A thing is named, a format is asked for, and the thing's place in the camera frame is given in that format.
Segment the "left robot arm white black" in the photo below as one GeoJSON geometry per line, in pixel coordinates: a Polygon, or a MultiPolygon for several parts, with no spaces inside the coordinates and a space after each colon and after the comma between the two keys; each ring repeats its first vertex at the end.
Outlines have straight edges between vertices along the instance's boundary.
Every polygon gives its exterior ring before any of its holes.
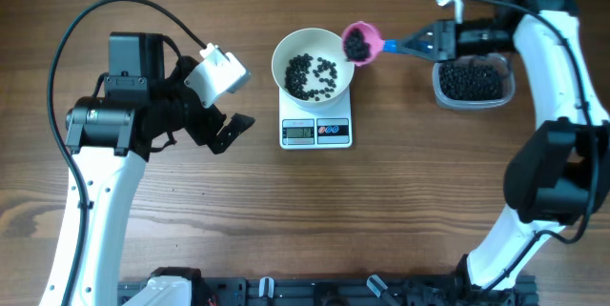
{"type": "Polygon", "coordinates": [[[157,136],[186,130],[219,154],[254,123],[214,104],[250,77],[232,53],[209,43],[199,59],[179,55],[167,75],[163,48],[172,44],[158,33],[112,33],[104,94],[79,99],[67,114],[67,149],[79,174],[69,178],[44,305],[116,302],[130,209],[157,136]]]}

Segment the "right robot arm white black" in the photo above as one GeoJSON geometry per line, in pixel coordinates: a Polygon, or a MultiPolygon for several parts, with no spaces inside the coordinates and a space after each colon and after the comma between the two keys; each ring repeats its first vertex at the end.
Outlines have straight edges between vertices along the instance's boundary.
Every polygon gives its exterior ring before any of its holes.
{"type": "Polygon", "coordinates": [[[436,63],[512,51],[527,73],[536,129],[506,168],[498,220],[457,267],[453,299],[465,305],[513,291],[536,251],[568,226],[583,234],[609,191],[609,115],[580,50],[575,0],[488,4],[490,19],[439,20],[392,46],[436,63]]]}

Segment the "pink scoop blue handle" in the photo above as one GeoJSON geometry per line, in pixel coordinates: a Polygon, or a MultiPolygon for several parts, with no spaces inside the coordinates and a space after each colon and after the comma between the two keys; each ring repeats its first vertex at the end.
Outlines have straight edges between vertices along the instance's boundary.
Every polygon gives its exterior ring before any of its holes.
{"type": "Polygon", "coordinates": [[[397,53],[396,40],[383,39],[375,25],[363,21],[350,24],[341,38],[347,60],[357,67],[372,63],[383,52],[397,53]]]}

